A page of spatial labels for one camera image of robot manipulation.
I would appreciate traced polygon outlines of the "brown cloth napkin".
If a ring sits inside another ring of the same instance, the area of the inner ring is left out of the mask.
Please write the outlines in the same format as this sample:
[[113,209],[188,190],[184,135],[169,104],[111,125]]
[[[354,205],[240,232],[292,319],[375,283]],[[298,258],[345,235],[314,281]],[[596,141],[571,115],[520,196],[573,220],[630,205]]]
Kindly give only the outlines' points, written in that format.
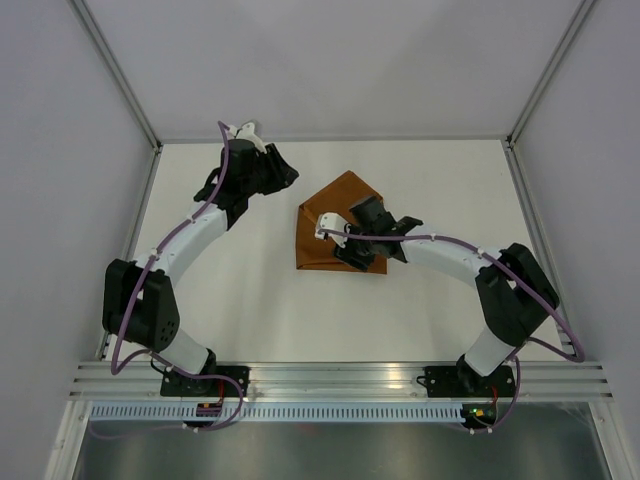
[[333,255],[336,244],[321,241],[314,236],[318,218],[324,213],[337,213],[349,223],[355,218],[349,211],[361,200],[375,196],[381,203],[383,197],[353,171],[346,171],[298,207],[295,237],[296,268],[298,270],[317,270],[352,272],[357,270],[340,262]]

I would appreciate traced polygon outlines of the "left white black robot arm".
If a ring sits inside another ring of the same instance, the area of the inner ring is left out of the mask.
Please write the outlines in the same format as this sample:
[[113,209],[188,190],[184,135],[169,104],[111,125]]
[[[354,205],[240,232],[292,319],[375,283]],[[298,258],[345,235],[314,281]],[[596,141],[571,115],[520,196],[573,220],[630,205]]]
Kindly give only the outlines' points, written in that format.
[[272,143],[227,141],[219,166],[194,195],[187,216],[147,254],[108,265],[104,330],[118,344],[137,344],[141,353],[165,363],[195,395],[212,393],[218,384],[216,356],[182,329],[174,288],[200,254],[248,210],[252,196],[284,190],[298,176]]

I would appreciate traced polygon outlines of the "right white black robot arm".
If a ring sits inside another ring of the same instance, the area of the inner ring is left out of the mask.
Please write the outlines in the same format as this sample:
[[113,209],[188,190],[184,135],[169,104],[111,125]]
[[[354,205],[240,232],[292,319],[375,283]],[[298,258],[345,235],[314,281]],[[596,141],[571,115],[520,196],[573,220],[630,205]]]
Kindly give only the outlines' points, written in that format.
[[395,219],[374,196],[350,209],[351,220],[324,213],[315,235],[334,242],[339,261],[365,272],[378,257],[420,265],[474,288],[484,327],[456,362],[454,385],[466,395],[487,389],[504,361],[535,333],[560,299],[528,247],[483,250],[439,234],[421,220]]

